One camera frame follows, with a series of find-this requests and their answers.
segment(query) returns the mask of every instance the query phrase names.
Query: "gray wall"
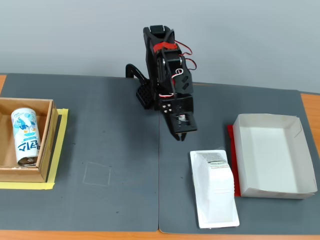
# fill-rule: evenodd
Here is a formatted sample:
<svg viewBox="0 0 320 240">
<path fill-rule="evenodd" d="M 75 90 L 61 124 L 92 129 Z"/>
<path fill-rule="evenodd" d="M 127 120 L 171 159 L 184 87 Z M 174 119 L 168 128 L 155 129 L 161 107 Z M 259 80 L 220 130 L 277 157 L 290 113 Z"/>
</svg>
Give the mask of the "gray wall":
<svg viewBox="0 0 320 240">
<path fill-rule="evenodd" d="M 320 0 L 0 0 L 0 73 L 148 75 L 150 25 L 192 48 L 195 82 L 320 93 Z"/>
</svg>

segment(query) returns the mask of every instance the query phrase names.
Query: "orange table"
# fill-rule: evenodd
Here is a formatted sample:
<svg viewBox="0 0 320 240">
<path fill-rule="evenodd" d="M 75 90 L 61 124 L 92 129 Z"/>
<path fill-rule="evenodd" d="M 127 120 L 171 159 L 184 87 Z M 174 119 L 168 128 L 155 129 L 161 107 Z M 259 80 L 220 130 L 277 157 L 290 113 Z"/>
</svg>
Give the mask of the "orange table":
<svg viewBox="0 0 320 240">
<path fill-rule="evenodd" d="M 0 91 L 6 76 L 0 75 Z M 301 94 L 316 148 L 320 153 L 320 95 Z M 0 240 L 320 240 L 312 235 L 201 235 L 156 232 L 17 231 L 0 230 Z"/>
</svg>

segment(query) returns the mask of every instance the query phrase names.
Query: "gray table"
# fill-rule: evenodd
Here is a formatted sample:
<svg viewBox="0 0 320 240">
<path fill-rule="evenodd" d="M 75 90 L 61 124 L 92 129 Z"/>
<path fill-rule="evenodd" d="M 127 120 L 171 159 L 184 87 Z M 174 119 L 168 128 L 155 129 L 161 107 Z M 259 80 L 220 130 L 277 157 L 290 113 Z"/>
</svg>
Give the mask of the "gray table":
<svg viewBox="0 0 320 240">
<path fill-rule="evenodd" d="M 0 229 L 158 229 L 159 114 L 138 81 L 9 74 L 1 96 L 54 99 L 68 122 L 53 190 L 0 190 Z"/>
<path fill-rule="evenodd" d="M 198 131 L 175 141 L 160 118 L 159 228 L 179 234 L 320 234 L 320 194 L 306 200 L 236 197 L 240 226 L 199 229 L 189 152 L 225 149 L 231 160 L 227 125 L 238 114 L 268 113 L 300 118 L 320 183 L 320 161 L 300 92 L 212 84 L 194 86 L 194 117 Z"/>
</svg>

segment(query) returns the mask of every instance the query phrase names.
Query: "can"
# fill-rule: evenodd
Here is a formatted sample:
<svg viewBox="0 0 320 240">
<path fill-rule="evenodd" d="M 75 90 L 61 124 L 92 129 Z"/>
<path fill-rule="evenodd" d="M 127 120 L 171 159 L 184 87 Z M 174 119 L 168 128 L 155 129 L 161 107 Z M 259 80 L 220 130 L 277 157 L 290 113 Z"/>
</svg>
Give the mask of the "can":
<svg viewBox="0 0 320 240">
<path fill-rule="evenodd" d="M 12 112 L 11 121 L 16 162 L 23 167 L 36 165 L 41 144 L 36 112 L 28 107 L 18 108 Z"/>
</svg>

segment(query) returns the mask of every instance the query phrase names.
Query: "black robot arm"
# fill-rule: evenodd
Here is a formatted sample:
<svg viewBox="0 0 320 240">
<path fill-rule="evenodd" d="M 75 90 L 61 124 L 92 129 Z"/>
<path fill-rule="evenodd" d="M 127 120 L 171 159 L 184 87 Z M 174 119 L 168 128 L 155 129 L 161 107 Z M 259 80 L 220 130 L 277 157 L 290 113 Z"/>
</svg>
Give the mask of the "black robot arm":
<svg viewBox="0 0 320 240">
<path fill-rule="evenodd" d="M 161 111 L 170 133 L 178 141 L 181 134 L 183 141 L 187 132 L 197 130 L 192 76 L 186 65 L 189 58 L 184 57 L 175 41 L 175 32 L 167 26 L 145 27 L 143 36 L 149 79 L 132 64 L 125 67 L 125 77 L 139 79 L 136 96 L 142 106 Z"/>
</svg>

